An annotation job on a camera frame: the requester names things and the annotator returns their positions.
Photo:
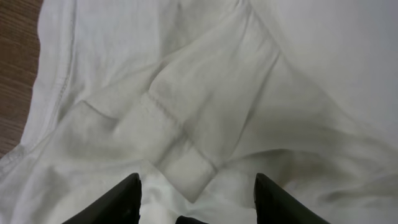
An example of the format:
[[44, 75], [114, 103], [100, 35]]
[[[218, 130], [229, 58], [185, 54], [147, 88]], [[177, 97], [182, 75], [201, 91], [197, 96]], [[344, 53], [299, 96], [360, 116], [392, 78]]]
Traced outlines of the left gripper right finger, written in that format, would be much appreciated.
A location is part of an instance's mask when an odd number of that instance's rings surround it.
[[265, 174], [254, 184], [257, 224], [328, 224]]

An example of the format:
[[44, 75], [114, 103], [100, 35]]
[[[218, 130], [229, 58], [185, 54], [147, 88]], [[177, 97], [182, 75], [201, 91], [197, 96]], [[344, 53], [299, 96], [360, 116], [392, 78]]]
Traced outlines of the white t-shirt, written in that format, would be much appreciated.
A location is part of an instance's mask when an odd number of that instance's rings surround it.
[[141, 223], [255, 223], [271, 178], [397, 222], [396, 1], [44, 1], [1, 222], [62, 223], [132, 173]]

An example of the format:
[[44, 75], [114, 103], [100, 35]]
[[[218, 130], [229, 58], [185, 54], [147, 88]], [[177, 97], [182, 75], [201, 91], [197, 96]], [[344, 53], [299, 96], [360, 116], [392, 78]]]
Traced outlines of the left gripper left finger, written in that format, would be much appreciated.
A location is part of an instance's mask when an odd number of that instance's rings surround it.
[[141, 198], [142, 183], [133, 173], [63, 224], [138, 224]]

